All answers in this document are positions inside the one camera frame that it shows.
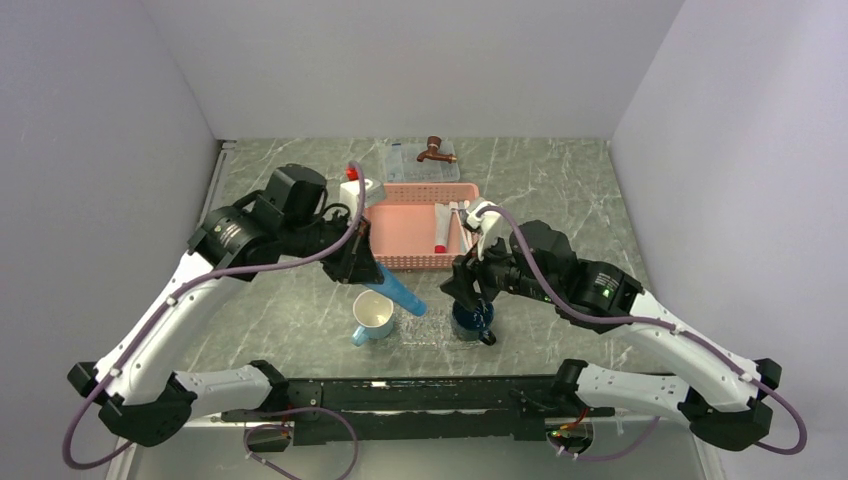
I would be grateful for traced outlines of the dark blue mug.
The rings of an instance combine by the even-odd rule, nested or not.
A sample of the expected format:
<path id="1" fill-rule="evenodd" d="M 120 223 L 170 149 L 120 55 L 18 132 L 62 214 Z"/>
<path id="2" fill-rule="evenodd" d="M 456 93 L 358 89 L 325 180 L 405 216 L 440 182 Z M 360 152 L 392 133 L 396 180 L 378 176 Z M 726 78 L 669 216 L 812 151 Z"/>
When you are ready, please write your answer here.
<path id="1" fill-rule="evenodd" d="M 497 337 L 491 329 L 494 316 L 495 309 L 491 302 L 481 301 L 475 309 L 469 310 L 454 301 L 451 308 L 452 329 L 462 341 L 479 341 L 486 346 L 493 346 L 497 342 Z"/>

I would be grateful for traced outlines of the blue toothpaste tube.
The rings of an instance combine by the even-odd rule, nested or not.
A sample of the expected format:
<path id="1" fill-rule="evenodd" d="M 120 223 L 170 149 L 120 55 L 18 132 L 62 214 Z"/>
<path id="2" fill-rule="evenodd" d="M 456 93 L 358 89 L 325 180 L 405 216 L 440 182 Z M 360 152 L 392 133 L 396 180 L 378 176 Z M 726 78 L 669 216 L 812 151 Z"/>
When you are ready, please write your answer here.
<path id="1" fill-rule="evenodd" d="M 421 317 L 427 313 L 427 304 L 407 288 L 387 267 L 377 263 L 383 282 L 372 284 L 370 289 L 392 300 L 408 313 Z"/>

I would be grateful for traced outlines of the clear textured acrylic tray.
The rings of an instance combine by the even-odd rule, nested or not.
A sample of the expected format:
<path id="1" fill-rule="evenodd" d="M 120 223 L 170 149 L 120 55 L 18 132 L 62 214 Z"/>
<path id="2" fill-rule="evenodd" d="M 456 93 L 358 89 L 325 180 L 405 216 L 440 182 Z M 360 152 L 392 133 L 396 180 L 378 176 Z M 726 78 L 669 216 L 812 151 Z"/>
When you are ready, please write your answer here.
<path id="1" fill-rule="evenodd" d="M 418 350 L 464 350 L 483 347 L 476 332 L 466 332 L 454 320 L 452 309 L 429 307 L 423 316 L 402 310 L 392 337 L 399 345 Z"/>

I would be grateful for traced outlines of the light blue white mug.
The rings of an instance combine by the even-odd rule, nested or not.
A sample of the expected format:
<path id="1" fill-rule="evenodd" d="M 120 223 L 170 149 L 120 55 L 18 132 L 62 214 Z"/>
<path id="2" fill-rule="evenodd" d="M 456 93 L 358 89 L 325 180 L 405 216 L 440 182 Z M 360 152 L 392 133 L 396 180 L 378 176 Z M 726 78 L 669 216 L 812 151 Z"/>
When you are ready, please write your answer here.
<path id="1" fill-rule="evenodd" d="M 351 343 L 360 347 L 369 340 L 380 340 L 394 329 L 394 303 L 387 297 L 365 291 L 357 296 L 352 306 L 356 329 L 351 335 Z"/>

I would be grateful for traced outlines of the white red-capped toothpaste tube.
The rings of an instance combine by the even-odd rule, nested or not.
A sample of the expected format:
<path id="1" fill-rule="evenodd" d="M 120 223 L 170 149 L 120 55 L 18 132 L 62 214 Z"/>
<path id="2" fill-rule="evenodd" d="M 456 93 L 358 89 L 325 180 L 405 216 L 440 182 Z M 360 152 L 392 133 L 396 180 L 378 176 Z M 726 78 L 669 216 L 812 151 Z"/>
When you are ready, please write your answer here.
<path id="1" fill-rule="evenodd" d="M 434 205 L 435 233 L 433 251 L 436 254 L 448 252 L 452 209 L 448 204 L 436 203 Z"/>

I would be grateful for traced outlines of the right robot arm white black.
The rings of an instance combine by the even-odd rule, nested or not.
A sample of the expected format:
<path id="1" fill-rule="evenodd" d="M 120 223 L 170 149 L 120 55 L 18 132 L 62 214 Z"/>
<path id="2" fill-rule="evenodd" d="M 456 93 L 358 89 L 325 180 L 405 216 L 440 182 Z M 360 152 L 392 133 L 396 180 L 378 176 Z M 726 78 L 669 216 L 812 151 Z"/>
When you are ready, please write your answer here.
<path id="1" fill-rule="evenodd" d="M 760 444 L 770 432 L 772 409 L 764 400 L 782 368 L 765 358 L 748 360 L 698 341 L 697 333 L 665 309 L 620 268 L 581 259 L 568 237 L 540 220 L 526 222 L 483 253 L 452 263 L 440 289 L 456 309 L 488 307 L 500 293 L 547 304 L 559 296 L 557 314 L 571 325 L 619 337 L 649 351 L 666 372 L 616 373 L 581 359 L 557 370 L 551 401 L 557 411 L 627 409 L 686 426 L 697 438 L 728 451 Z"/>

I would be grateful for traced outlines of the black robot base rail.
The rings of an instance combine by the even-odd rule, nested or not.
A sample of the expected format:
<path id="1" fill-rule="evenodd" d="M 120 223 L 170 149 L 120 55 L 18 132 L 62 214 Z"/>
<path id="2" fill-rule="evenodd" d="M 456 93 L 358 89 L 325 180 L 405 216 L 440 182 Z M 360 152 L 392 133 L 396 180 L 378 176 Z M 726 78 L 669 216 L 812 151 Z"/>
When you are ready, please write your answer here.
<path id="1" fill-rule="evenodd" d="M 551 375 L 292 379 L 280 412 L 230 410 L 225 423 L 284 422 L 297 446 L 361 440 L 510 437 L 542 441 L 560 421 L 611 417 L 552 393 Z"/>

